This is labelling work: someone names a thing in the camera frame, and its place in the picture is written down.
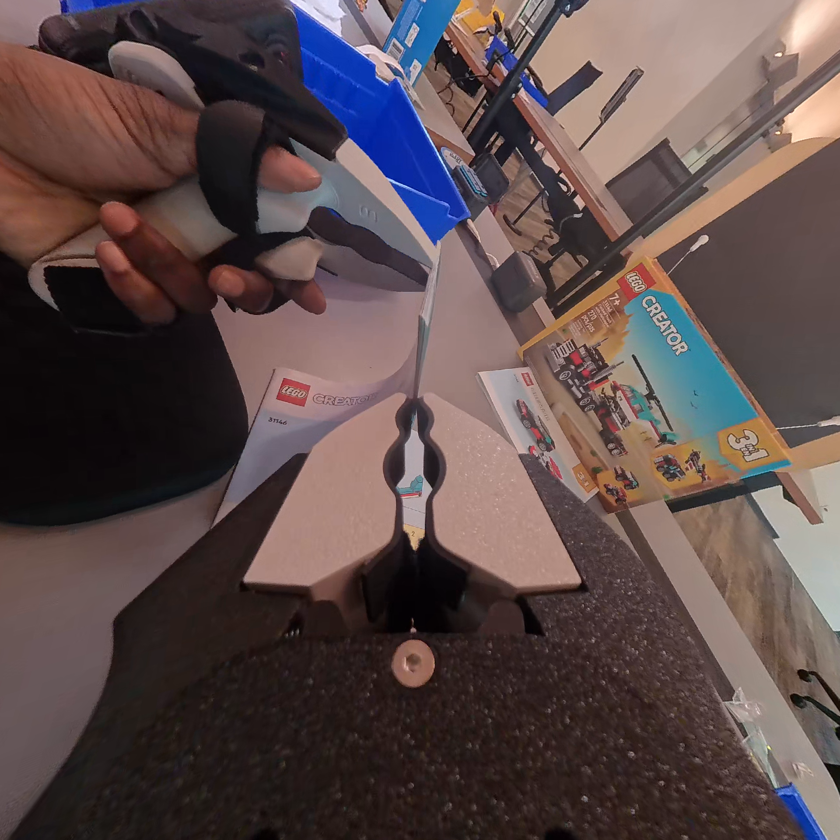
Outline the black stand pole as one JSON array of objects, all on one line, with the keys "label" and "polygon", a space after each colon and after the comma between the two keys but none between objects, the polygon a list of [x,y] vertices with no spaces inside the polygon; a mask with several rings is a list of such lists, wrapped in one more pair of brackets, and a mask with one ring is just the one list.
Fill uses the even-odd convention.
[{"label": "black stand pole", "polygon": [[611,277],[607,268],[617,257],[624,254],[640,238],[651,235],[665,225],[669,219],[686,208],[697,197],[701,187],[715,177],[737,157],[748,149],[756,140],[764,138],[806,99],[819,91],[839,72],[839,54],[836,52],[826,59],[803,81],[796,85],[779,102],[748,128],[741,131],[723,150],[716,153],[701,166],[687,181],[668,194],[659,204],[642,219],[622,233],[611,245],[579,269],[563,285],[546,297],[546,303],[554,317],[567,312],[573,305],[581,302],[588,293],[602,287]]}]

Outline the dark cabinet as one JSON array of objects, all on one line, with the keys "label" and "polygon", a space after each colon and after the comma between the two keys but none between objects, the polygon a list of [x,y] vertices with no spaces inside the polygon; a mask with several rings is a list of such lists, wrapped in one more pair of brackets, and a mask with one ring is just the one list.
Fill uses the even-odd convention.
[{"label": "dark cabinet", "polygon": [[690,177],[689,167],[665,138],[605,186],[630,222],[636,224]]}]

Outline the blue cardboard box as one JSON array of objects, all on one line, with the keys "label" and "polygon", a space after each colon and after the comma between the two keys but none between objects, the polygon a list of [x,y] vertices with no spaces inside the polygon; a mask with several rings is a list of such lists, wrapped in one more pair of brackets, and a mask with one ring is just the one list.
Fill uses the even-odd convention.
[{"label": "blue cardboard box", "polygon": [[458,5],[459,1],[405,1],[402,4],[383,50],[397,61],[413,87]]}]

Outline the person's left hand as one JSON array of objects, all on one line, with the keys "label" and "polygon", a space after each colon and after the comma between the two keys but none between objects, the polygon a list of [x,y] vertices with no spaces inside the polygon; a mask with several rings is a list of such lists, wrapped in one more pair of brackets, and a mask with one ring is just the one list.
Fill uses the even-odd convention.
[{"label": "person's left hand", "polygon": [[102,226],[104,279],[144,325],[206,314],[222,298],[265,312],[276,291],[327,308],[314,280],[272,281],[233,266],[193,264],[130,208],[196,172],[196,112],[160,95],[22,45],[1,45],[1,250],[29,268]]}]

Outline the red car cover instruction booklet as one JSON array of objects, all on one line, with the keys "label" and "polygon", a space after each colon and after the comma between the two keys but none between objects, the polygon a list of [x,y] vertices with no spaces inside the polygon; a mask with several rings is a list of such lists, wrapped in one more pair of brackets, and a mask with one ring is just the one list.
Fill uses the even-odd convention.
[{"label": "red car cover instruction booklet", "polygon": [[565,436],[530,368],[482,371],[477,380],[516,450],[537,459],[583,501],[592,499],[597,485]]}]

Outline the clear plastic bag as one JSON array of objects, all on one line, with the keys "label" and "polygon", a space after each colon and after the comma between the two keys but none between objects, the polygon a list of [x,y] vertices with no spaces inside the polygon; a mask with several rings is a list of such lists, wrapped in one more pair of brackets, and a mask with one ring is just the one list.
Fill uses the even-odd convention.
[{"label": "clear plastic bag", "polygon": [[760,726],[764,717],[762,705],[754,699],[746,696],[744,690],[739,687],[735,689],[731,699],[723,702],[733,720],[744,726]]}]

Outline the blue plastic bin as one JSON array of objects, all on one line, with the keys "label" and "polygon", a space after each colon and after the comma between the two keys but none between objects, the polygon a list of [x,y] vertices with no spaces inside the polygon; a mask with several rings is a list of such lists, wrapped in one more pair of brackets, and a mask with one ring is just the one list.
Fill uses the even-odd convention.
[{"label": "blue plastic bin", "polygon": [[467,218],[467,206],[402,86],[296,8],[306,87],[379,167],[434,244]]},{"label": "blue plastic bin", "polygon": [[826,839],[822,828],[819,826],[814,815],[806,805],[802,794],[798,791],[794,784],[787,784],[774,789],[775,793],[780,797],[788,812],[794,819],[794,822],[801,830],[804,839]]}]

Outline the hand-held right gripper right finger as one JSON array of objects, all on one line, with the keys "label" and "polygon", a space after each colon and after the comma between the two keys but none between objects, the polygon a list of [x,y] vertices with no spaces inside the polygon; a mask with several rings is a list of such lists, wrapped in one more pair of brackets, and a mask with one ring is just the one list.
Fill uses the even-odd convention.
[{"label": "hand-held right gripper right finger", "polygon": [[431,469],[419,580],[446,624],[525,624],[524,601],[584,585],[518,451],[428,393],[418,432]]}]

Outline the black panel with wood edge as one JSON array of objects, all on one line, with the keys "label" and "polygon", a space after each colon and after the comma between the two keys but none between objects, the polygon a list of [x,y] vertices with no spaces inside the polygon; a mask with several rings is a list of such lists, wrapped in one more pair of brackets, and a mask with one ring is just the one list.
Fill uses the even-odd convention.
[{"label": "black panel with wood edge", "polygon": [[[671,274],[700,235],[707,244]],[[839,406],[839,140],[786,146],[633,247],[656,258],[773,424]],[[823,522],[811,469],[838,462],[838,427],[781,432],[784,496]]]}]

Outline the lego set cardboard box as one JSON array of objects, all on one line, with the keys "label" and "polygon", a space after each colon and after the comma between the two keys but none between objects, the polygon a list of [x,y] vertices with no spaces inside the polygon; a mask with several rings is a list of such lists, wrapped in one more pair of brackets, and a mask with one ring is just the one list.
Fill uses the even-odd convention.
[{"label": "lego set cardboard box", "polygon": [[781,433],[655,259],[632,261],[519,356],[607,512],[791,465]]}]

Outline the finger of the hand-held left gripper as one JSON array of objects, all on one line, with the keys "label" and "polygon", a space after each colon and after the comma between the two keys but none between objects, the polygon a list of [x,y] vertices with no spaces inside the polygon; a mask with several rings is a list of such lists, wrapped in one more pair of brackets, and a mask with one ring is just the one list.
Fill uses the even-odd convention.
[{"label": "finger of the hand-held left gripper", "polygon": [[292,149],[321,176],[317,189],[291,196],[292,230],[302,229],[317,207],[336,212],[418,264],[432,268],[438,249],[391,182],[351,139],[328,159],[293,140]]},{"label": "finger of the hand-held left gripper", "polygon": [[384,291],[426,287],[429,268],[335,212],[313,214],[313,237],[322,244],[318,267],[340,279]]}]

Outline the black chair base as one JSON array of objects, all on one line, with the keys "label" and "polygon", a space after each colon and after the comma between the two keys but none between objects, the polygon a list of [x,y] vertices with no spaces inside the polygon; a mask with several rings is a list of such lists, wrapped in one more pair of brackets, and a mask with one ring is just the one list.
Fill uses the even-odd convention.
[{"label": "black chair base", "polygon": [[839,695],[837,691],[824,679],[824,677],[817,671],[807,668],[799,668],[796,671],[796,674],[800,681],[810,684],[812,682],[816,682],[821,686],[824,692],[827,694],[828,698],[833,703],[833,706],[836,710],[832,710],[826,705],[824,705],[821,701],[817,700],[813,696],[810,695],[802,695],[791,693],[790,699],[791,703],[800,709],[805,709],[808,706],[814,707],[816,710],[820,711],[829,721],[836,724],[835,726],[835,734],[836,737],[839,739]]}]

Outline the helicopter cover instruction booklet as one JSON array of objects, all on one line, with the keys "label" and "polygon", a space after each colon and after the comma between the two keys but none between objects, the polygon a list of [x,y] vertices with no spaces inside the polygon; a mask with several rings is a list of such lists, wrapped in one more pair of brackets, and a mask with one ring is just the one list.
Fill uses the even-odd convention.
[{"label": "helicopter cover instruction booklet", "polygon": [[304,361],[315,370],[273,370],[213,525],[337,426],[395,394],[417,393],[440,260],[437,247],[420,291],[381,290],[341,278],[328,282],[338,298],[318,317],[326,324],[303,333]]}]

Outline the black office chair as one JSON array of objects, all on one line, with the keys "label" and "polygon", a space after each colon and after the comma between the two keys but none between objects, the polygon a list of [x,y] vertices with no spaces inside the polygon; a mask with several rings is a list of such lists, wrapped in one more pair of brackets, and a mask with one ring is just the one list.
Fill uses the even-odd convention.
[{"label": "black office chair", "polygon": [[561,187],[559,173],[546,164],[539,153],[529,145],[525,145],[521,150],[521,156],[547,193],[554,229],[559,232],[566,222],[581,218],[583,210]]}]

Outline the small black device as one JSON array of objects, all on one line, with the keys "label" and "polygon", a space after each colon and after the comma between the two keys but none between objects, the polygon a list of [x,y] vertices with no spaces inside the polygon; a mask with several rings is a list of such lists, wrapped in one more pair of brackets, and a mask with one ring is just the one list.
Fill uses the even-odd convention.
[{"label": "small black device", "polygon": [[459,163],[450,172],[466,203],[498,203],[508,192],[509,180],[496,156],[488,151],[470,163]]}]

